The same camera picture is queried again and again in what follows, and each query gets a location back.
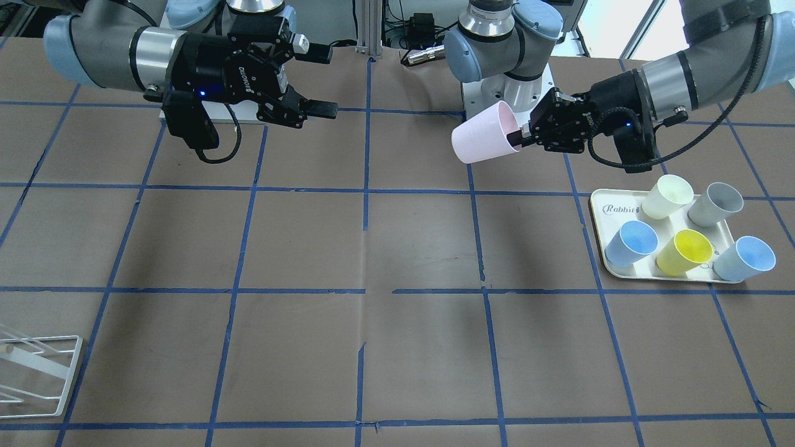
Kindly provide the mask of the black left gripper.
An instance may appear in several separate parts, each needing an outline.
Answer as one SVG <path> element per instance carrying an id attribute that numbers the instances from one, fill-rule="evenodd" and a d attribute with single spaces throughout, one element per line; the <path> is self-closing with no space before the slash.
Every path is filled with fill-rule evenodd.
<path id="1" fill-rule="evenodd" d="M 625 124 L 642 131 L 653 150 L 651 100 L 640 78 L 609 78 L 573 96 L 551 88 L 527 124 L 507 139 L 515 151 L 537 144 L 547 151 L 582 153 L 588 138 L 613 136 Z"/>

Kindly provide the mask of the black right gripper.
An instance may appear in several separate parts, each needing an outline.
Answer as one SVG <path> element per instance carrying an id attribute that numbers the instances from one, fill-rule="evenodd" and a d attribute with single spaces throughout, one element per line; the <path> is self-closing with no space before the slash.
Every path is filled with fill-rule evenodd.
<path id="1" fill-rule="evenodd" d="M 289 85 L 283 65 L 301 62 L 329 65 L 333 48 L 326 43 L 299 42 L 283 29 L 278 34 L 232 33 L 229 37 L 187 34 L 171 67 L 170 89 L 188 98 L 218 104 L 258 104 L 257 119 L 296 128 L 299 96 Z M 301 99 L 300 111 L 310 118 L 335 119 L 337 102 Z"/>

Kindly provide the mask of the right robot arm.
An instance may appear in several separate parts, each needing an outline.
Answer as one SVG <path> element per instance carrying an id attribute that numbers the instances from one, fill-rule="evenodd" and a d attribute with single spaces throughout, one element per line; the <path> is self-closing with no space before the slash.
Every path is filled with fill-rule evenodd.
<path id="1" fill-rule="evenodd" d="M 43 31 L 48 61 L 66 79 L 142 94 L 171 121 L 219 122 L 238 105 L 245 122 L 299 129 L 334 119 L 334 102 L 289 84 L 290 60 L 330 63 L 332 49 L 299 34 L 283 1 L 57 1 L 67 11 Z"/>

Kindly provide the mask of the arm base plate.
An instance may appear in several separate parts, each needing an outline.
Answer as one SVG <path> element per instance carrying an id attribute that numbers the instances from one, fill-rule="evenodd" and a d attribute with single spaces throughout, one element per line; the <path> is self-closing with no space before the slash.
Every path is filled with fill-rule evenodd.
<path id="1" fill-rule="evenodd" d="M 226 107 L 216 102 L 202 102 L 205 111 L 213 124 L 232 124 L 231 115 Z M 231 104 L 231 109 L 240 124 L 266 125 L 257 118 L 258 104 L 250 100 L 244 100 L 240 104 Z"/>
<path id="2" fill-rule="evenodd" d="M 461 93 L 468 118 L 502 100 L 509 105 L 517 121 L 527 122 L 531 111 L 553 86 L 553 75 L 549 65 L 546 65 L 542 76 L 531 81 L 496 74 L 477 82 L 462 84 Z"/>

